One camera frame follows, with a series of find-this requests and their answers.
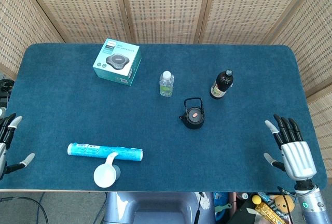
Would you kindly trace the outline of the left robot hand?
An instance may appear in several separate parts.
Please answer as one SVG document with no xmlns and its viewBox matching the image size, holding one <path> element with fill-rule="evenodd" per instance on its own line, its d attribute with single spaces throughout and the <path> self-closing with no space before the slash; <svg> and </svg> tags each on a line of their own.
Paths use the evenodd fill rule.
<svg viewBox="0 0 332 224">
<path fill-rule="evenodd" d="M 1 120 L 1 179 L 3 179 L 6 174 L 10 174 L 27 167 L 35 157 L 35 153 L 31 153 L 21 162 L 13 165 L 7 165 L 6 156 L 10 148 L 14 132 L 19 123 L 22 121 L 22 118 L 22 116 L 16 116 L 16 113 L 13 113 L 9 117 L 5 117 Z"/>
</svg>

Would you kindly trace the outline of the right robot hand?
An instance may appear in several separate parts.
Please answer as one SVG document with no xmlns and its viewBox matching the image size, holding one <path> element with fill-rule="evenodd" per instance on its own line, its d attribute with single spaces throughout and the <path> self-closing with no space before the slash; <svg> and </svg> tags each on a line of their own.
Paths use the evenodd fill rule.
<svg viewBox="0 0 332 224">
<path fill-rule="evenodd" d="M 298 124 L 292 118 L 286 119 L 277 114 L 273 117 L 278 125 L 275 126 L 268 120 L 265 121 L 265 125 L 272 133 L 283 161 L 277 161 L 267 152 L 264 153 L 264 158 L 270 165 L 282 170 L 294 181 L 312 179 L 317 173 L 316 166 Z"/>
</svg>

